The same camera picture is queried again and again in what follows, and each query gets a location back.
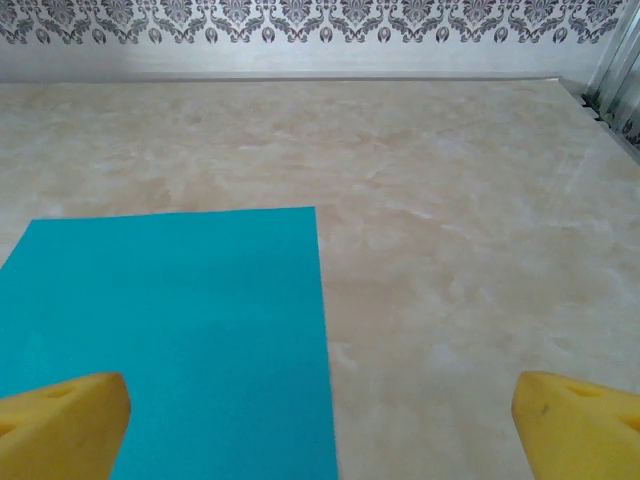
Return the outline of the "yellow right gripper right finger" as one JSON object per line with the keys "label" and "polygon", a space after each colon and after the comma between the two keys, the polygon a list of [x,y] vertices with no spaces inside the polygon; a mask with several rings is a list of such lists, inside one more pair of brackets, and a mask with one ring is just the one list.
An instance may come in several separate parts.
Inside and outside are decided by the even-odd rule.
{"label": "yellow right gripper right finger", "polygon": [[535,480],[640,480],[640,394],[528,371],[511,413]]}

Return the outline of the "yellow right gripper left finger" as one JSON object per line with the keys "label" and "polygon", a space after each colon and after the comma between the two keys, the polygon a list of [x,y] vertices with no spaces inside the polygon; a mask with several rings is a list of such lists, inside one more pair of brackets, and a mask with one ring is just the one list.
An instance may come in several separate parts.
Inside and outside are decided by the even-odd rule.
{"label": "yellow right gripper left finger", "polygon": [[0,398],[0,480],[109,480],[130,416],[115,372]]}

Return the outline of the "teal paper sheet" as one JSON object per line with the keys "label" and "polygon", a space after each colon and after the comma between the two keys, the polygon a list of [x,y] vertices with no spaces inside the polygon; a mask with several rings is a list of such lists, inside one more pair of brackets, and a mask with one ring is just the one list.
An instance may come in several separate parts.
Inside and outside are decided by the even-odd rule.
{"label": "teal paper sheet", "polygon": [[0,268],[0,396],[123,375],[113,480],[338,480],[311,207],[47,219]]}

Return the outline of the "aluminium side rail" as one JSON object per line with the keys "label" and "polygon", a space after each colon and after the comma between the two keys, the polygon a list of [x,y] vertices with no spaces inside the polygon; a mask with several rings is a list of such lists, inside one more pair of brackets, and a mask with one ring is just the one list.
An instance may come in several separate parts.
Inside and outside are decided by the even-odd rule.
{"label": "aluminium side rail", "polygon": [[583,93],[583,85],[562,77],[559,78],[558,82],[565,90],[569,92],[572,98],[576,100],[583,109],[586,110],[586,112],[599,125],[599,127],[604,130],[608,134],[608,136],[616,142],[617,145],[619,145],[627,154],[629,154],[638,166],[640,166],[640,151],[632,146],[623,135],[616,132],[611,127],[610,123],[597,112],[592,103],[585,97],[585,94]]}

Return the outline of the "aluminium frame post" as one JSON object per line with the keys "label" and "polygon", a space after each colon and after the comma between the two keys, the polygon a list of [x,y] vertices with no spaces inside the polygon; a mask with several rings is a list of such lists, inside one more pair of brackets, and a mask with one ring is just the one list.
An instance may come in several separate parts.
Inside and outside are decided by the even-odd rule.
{"label": "aluminium frame post", "polygon": [[620,133],[631,133],[633,121],[640,124],[640,0],[626,2],[584,97]]}

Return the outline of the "thin aluminium table edge rail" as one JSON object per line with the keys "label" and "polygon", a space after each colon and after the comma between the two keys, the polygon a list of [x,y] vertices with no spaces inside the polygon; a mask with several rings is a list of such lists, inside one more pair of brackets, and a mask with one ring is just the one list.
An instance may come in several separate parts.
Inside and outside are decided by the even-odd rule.
{"label": "thin aluminium table edge rail", "polygon": [[560,81],[559,75],[520,74],[448,74],[446,72],[162,72],[130,73],[125,75],[49,73],[17,75],[0,73],[0,84],[120,84],[120,83],[197,83],[197,82],[322,82],[322,81]]}

